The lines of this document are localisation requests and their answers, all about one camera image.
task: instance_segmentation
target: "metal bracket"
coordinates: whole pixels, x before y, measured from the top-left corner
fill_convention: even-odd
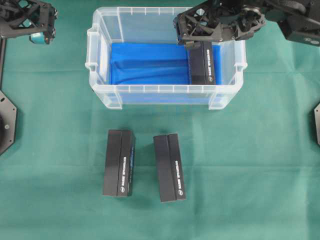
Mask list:
[[[0,142],[0,155],[5,152],[15,142],[17,108],[13,103],[0,91],[0,116],[3,120],[3,136]]]
[[[320,145],[320,104],[314,109],[315,127],[316,127],[316,139]]]

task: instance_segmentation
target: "black mechanical frame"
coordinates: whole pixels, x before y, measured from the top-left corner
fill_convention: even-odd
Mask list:
[[[6,52],[6,39],[0,39],[0,89]],[[17,108],[0,90],[0,155],[15,142]]]
[[[38,0],[0,0],[0,36],[3,39],[43,33],[49,44],[56,36],[58,12],[51,4]]]
[[[266,20],[277,22],[287,40],[320,47],[318,0],[208,0],[174,19],[178,44],[247,40]]]

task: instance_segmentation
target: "black box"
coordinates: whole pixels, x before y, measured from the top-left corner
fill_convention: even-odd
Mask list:
[[[109,130],[103,195],[127,197],[132,193],[135,136],[132,131]]]
[[[188,50],[189,78],[192,85],[215,85],[216,75],[212,43],[197,42],[199,46]]]
[[[161,202],[185,200],[178,135],[155,136],[153,142]]]

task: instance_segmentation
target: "green cloth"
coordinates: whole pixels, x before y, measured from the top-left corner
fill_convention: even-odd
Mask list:
[[[2,89],[18,118],[0,156],[1,239],[320,239],[319,48],[286,41],[268,22],[247,41],[243,88],[220,111],[109,110],[92,92],[84,64],[95,9],[200,2],[52,0],[51,45],[8,41]],[[109,129],[136,136],[128,198],[102,195]],[[153,136],[164,133],[179,135],[185,201],[160,203]]]

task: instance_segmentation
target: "black hexagonal base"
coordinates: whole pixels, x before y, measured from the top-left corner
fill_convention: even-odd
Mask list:
[[[3,139],[0,142],[0,155],[15,142],[17,108],[0,91],[0,116],[3,119]]]

